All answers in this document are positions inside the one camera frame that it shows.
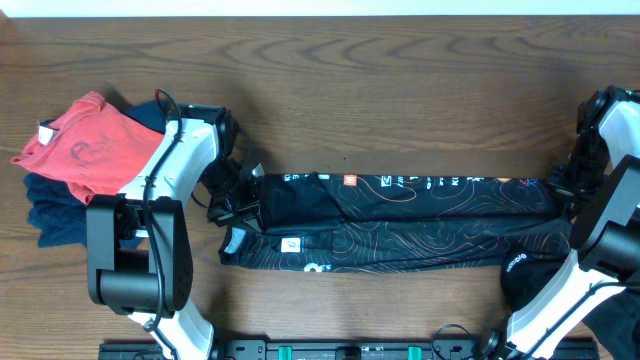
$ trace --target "black cloth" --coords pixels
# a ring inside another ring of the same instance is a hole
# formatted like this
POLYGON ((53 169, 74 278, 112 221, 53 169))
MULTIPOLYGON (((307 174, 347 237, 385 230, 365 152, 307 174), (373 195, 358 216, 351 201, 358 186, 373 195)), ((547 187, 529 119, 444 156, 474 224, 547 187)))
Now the black cloth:
MULTIPOLYGON (((31 173, 25 176, 24 185, 33 203, 27 222, 41 230, 38 247, 87 246, 87 206, 71 195, 67 183, 31 173)), ((121 240, 120 246, 135 249, 141 240, 121 240)))
MULTIPOLYGON (((502 292, 511 310, 518 311, 531 302, 563 262, 563 259, 542 260, 522 248, 513 249, 500 274, 502 292)), ((640 359, 638 292, 627 289, 612 296, 593 309, 583 323, 615 359, 640 359)))
POLYGON ((263 233, 228 229, 223 264, 405 272, 500 264, 514 244, 565 256, 570 224, 535 179, 267 175, 263 233))

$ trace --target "black patterned fabric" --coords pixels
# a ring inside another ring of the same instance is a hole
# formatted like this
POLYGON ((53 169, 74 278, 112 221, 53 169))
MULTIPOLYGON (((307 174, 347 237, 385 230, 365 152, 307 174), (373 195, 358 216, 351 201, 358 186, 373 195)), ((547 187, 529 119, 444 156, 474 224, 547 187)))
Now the black patterned fabric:
POLYGON ((267 175, 264 233, 228 229, 223 264, 407 272, 500 264, 514 244, 569 251, 570 223, 536 179, 267 175))

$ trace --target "black wire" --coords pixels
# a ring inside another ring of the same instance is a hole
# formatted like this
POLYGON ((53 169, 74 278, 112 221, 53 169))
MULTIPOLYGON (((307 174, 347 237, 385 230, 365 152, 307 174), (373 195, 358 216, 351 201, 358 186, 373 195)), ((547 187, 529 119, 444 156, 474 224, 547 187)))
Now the black wire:
MULTIPOLYGON (((171 154, 171 151, 178 145, 180 139, 182 137, 182 115, 180 114, 180 109, 178 108, 178 104, 175 102, 173 97, 169 95, 169 93, 164 89, 156 89, 155 98, 156 104, 161 110, 164 110, 160 105, 160 94, 163 94, 167 97, 169 101, 169 107, 173 107, 177 112, 177 120, 178 120, 178 129, 176 134, 173 136, 173 141, 169 144, 169 147, 162 154, 158 162, 155 164, 151 173, 145 179, 144 192, 142 195, 142 214, 144 217, 144 222, 147 228, 147 233, 149 234, 149 247, 151 248, 151 252, 153 253, 153 262, 156 267, 156 275, 158 277, 158 304, 156 307, 156 316, 151 322, 149 326, 143 326, 146 332, 153 332, 158 328, 158 324, 162 319, 162 313, 164 312, 164 273, 162 271, 162 260, 160 259, 160 251, 158 250, 158 241, 156 240, 155 233, 153 231, 153 217, 151 216, 151 211, 149 210, 149 195, 151 192, 151 188, 153 187, 153 182, 156 178, 156 174, 160 171, 162 164, 171 154)), ((168 120, 168 109, 165 110, 165 121, 168 120)))
POLYGON ((208 206, 206 206, 205 204, 201 203, 201 202, 200 202, 200 200, 198 200, 198 199, 196 198, 196 196, 195 196, 195 194, 194 194, 194 193, 191 193, 191 199, 193 199, 193 202, 195 202, 195 203, 196 203, 196 205, 198 205, 198 206, 200 206, 200 207, 203 207, 203 208, 205 208, 205 209, 208 209, 208 208, 209 208, 209 207, 208 207, 208 206))
POLYGON ((167 337, 164 336, 162 331, 156 330, 155 333, 158 336, 158 341, 160 341, 162 343, 162 345, 164 345, 167 349, 169 349, 169 352, 171 352, 172 360, 179 360, 179 358, 178 358, 178 349, 176 349, 175 346, 171 345, 171 343, 169 342, 167 337))
POLYGON ((142 351, 138 351, 135 355, 133 355, 133 360, 136 360, 137 358, 141 358, 142 360, 145 360, 147 358, 147 355, 162 355, 162 350, 142 350, 142 351))
POLYGON ((540 340, 538 340, 535 345, 533 345, 533 347, 531 349, 529 349, 529 352, 527 352, 525 354, 525 356, 521 357, 521 359, 529 359, 529 358, 533 358, 533 353, 536 352, 536 350, 538 350, 538 348, 540 346, 542 346, 542 344, 544 344, 545 341, 547 341, 547 339, 556 331, 558 330, 558 328, 565 322, 567 321, 567 319, 569 319, 569 317, 571 317, 571 315, 573 315, 574 312, 576 312, 576 310, 578 310, 578 308, 580 308, 580 306, 582 306, 582 304, 584 304, 591 296, 593 296, 596 291, 604 288, 604 287, 608 287, 608 286, 612 286, 612 287, 626 287, 626 288, 640 288, 640 282, 635 282, 635 283, 619 283, 619 282, 608 282, 608 283, 601 283, 601 284, 597 284, 594 285, 592 287, 589 288, 589 290, 580 298, 580 300, 578 300, 577 303, 575 303, 571 309, 569 309, 566 313, 564 313, 564 315, 562 315, 562 317, 556 321, 555 324, 553 324, 552 327, 550 327, 549 329, 547 329, 547 332, 540 338, 540 340))
MULTIPOLYGON (((446 360, 444 357, 442 357, 442 355, 440 355, 440 351, 439 351, 439 350, 436 350, 436 338, 437 338, 437 337, 440 335, 440 333, 441 333, 441 332, 443 332, 444 330, 452 329, 452 328, 460 329, 460 330, 462 330, 462 331, 466 332, 466 333, 467 333, 467 335, 471 336, 471 333, 470 333, 469 331, 467 331, 467 329, 465 329, 462 325, 458 325, 458 324, 447 324, 447 325, 445 325, 445 326, 441 327, 438 331, 436 331, 436 333, 435 333, 435 334, 433 334, 433 337, 431 338, 431 357, 433 357, 433 354, 436 354, 436 355, 440 358, 440 360, 446 360)), ((471 349, 471 354, 474 354, 474 353, 475 353, 475 345, 474 345, 474 348, 473 348, 473 349, 471 349)))

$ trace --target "green connector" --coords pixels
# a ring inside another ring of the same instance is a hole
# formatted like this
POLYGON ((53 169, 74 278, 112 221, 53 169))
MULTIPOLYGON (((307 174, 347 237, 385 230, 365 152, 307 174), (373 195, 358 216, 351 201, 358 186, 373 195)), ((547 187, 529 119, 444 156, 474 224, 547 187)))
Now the green connector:
POLYGON ((422 348, 419 346, 409 346, 409 360, 422 360, 422 348))
POLYGON ((278 360, 291 360, 293 359, 293 350, 291 346, 281 346, 278 349, 278 360))

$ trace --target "clothing tag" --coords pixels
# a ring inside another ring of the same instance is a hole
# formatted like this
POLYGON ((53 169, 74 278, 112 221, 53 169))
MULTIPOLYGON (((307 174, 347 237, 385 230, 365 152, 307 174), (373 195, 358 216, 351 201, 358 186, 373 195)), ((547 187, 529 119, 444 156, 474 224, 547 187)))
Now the clothing tag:
POLYGON ((300 252, 300 238, 282 238, 280 252, 300 252))
POLYGON ((356 175, 345 175, 344 176, 344 184, 346 186, 358 186, 358 176, 356 176, 356 175))
POLYGON ((49 129, 46 126, 38 126, 38 141, 42 145, 48 145, 58 135, 58 131, 49 129))

